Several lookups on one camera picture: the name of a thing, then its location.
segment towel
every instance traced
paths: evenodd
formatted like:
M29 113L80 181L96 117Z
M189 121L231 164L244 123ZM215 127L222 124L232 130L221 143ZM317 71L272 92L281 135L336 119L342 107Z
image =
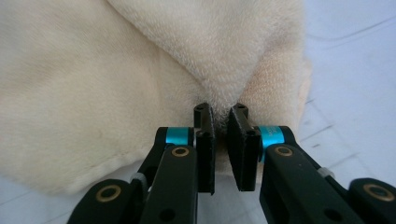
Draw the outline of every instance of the towel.
M220 132L237 102L252 125L296 132L303 14L301 0L1 1L0 174L76 193L142 161L159 127L192 126L203 102Z

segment fabric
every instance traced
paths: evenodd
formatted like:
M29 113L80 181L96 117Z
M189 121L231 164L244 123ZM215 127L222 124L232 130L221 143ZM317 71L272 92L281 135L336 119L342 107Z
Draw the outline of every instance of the fabric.
M143 160L208 102L298 125L309 89L300 0L0 2L0 173L75 193ZM224 150L217 170L230 175Z

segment beige towel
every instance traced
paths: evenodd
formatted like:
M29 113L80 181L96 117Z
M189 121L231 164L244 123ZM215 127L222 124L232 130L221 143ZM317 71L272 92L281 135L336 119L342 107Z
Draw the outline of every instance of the beige towel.
M301 0L1 1L1 175L77 192L143 160L158 127L192 126L202 102L219 128L240 102L252 124L295 131L309 82L302 8ZM226 158L217 169L231 174Z

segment cream towel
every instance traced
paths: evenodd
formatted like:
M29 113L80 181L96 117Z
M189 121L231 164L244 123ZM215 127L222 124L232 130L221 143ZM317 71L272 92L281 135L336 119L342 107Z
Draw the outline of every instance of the cream towel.
M0 2L0 172L74 193L149 152L209 102L253 124L304 105L301 0ZM220 152L217 169L230 174Z

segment blue tape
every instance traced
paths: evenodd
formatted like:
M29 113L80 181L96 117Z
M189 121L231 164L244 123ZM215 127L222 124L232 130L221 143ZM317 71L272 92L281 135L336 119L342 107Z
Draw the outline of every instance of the blue tape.
M259 129L262 133L262 159L260 162L264 162L266 149L273 144L285 143L285 137L278 126L259 126Z
M166 143L175 145L189 144L189 128L168 128Z

